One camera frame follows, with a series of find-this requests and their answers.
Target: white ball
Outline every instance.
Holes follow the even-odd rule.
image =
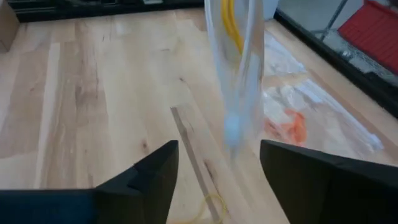
[[[236,113],[228,113],[224,119],[224,140],[230,147],[239,146],[242,138],[241,119]]]

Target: orange object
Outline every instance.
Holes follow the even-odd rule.
[[[267,118],[265,130],[280,141],[301,146],[307,140],[304,115],[292,109],[285,109],[285,114],[294,117],[292,123],[282,123],[279,126]]]

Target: yellow wire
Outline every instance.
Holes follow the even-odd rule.
[[[234,17],[234,0],[221,0],[221,18],[226,29],[226,33],[234,40],[239,53],[243,52],[243,38],[239,35],[239,30]]]
[[[224,200],[221,198],[221,196],[219,196],[218,194],[208,194],[208,195],[206,195],[205,198],[201,202],[200,210],[198,212],[198,215],[195,216],[195,218],[192,218],[190,221],[178,222],[176,224],[194,224],[197,221],[199,221],[200,217],[203,215],[203,212],[205,212],[206,201],[209,198],[217,198],[221,202],[221,204],[223,206],[223,213],[221,214],[220,219],[217,220],[216,222],[213,222],[214,224],[220,224],[224,220],[225,215],[226,215],[226,204],[225,204]]]
[[[233,29],[233,32],[235,34],[235,44],[239,49],[239,53],[242,54],[243,52],[243,38],[239,35],[239,29],[238,26],[236,25],[235,21],[235,12],[234,12],[234,0],[229,0],[229,7],[228,7],[228,15],[229,15],[229,21],[231,21],[231,27]]]

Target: clear plastic bag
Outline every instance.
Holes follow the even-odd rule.
[[[264,75],[289,75],[305,73],[304,65],[268,32],[264,34]]]
[[[365,157],[382,142],[310,78],[264,88],[267,137],[346,157]]]
[[[234,149],[243,140],[243,130],[261,128],[262,9],[262,0],[205,0],[208,35],[226,110],[224,141]]]

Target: wood grain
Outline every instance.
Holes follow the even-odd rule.
[[[314,79],[382,140],[366,159],[397,165],[397,121],[278,23],[266,30],[309,71],[266,85]],[[177,139],[169,223],[207,194],[223,223],[288,223],[259,162],[266,134],[248,131],[232,161],[223,115],[202,9],[23,24],[0,55],[0,188],[95,187]],[[209,200],[199,223],[221,212]]]

